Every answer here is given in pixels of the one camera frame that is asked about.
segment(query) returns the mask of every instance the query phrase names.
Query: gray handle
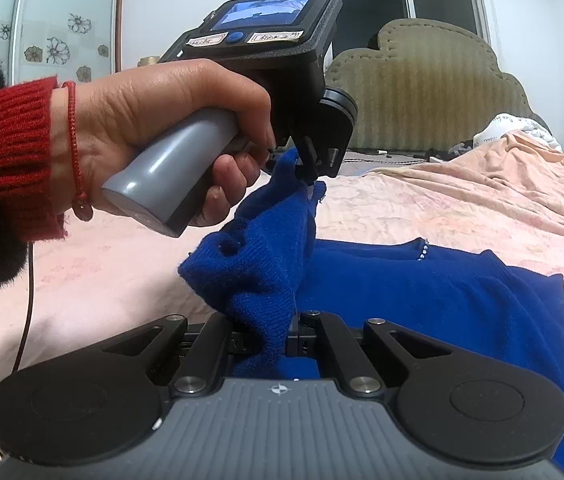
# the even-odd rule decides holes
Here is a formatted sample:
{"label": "gray handle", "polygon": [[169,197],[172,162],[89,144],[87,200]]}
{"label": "gray handle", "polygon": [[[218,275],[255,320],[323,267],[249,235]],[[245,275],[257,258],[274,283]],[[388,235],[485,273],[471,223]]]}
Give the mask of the gray handle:
{"label": "gray handle", "polygon": [[546,461],[500,470],[445,462],[404,436],[380,403],[346,397],[331,380],[227,378],[215,394],[177,400],[154,428],[92,464],[6,458],[0,480],[564,480]]}
{"label": "gray handle", "polygon": [[234,112],[198,110],[110,177],[102,193],[150,229],[178,237],[204,204],[213,162],[222,153],[236,153],[246,146],[238,133]]}

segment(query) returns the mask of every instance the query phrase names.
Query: gray ribbed panel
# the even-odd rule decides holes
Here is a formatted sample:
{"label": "gray ribbed panel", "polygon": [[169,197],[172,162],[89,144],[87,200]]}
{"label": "gray ribbed panel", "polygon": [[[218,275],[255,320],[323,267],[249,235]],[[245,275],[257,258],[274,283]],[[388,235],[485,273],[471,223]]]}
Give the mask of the gray ribbed panel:
{"label": "gray ribbed panel", "polygon": [[380,50],[338,54],[327,84],[348,92],[359,113],[352,148],[447,150],[472,139],[500,113],[535,117],[522,85],[497,66],[493,50],[463,28],[394,20]]}
{"label": "gray ribbed panel", "polygon": [[563,480],[547,462],[486,472],[449,465],[407,440],[377,403],[332,381],[225,380],[177,402],[140,446],[97,464],[56,469],[7,459],[0,480]]}

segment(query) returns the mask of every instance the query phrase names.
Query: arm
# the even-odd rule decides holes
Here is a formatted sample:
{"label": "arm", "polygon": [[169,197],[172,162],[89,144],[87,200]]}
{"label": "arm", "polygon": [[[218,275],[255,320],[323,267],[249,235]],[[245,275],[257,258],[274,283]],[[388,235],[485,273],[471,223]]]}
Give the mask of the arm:
{"label": "arm", "polygon": [[[17,275],[25,242],[64,236],[62,214],[75,194],[68,134],[68,90],[56,78],[2,88],[0,74],[0,285]],[[100,187],[153,137],[193,111],[234,110],[258,147],[213,166],[201,221],[214,224],[254,184],[274,142],[270,99],[250,80],[207,60],[127,70],[76,89],[79,163],[89,200],[119,213]]]}

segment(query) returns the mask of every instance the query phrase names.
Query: brown wooden trim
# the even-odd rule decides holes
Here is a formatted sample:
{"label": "brown wooden trim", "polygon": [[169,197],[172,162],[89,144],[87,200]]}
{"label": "brown wooden trim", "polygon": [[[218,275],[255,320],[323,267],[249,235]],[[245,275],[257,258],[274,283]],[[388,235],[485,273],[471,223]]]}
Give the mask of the brown wooden trim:
{"label": "brown wooden trim", "polygon": [[116,72],[122,70],[122,0],[116,0],[116,36],[115,40],[115,52],[116,52]]}

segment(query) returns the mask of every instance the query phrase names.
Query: white cloth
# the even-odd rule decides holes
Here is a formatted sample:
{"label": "white cloth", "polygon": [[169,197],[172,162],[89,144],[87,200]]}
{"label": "white cloth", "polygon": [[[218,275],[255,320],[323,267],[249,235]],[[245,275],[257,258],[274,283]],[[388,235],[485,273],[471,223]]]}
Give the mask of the white cloth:
{"label": "white cloth", "polygon": [[557,139],[553,137],[544,126],[532,119],[515,117],[510,114],[499,114],[490,122],[483,132],[474,136],[473,148],[477,148],[486,142],[493,142],[494,140],[500,139],[511,130],[520,130],[527,137],[535,139],[553,150],[563,152]]}

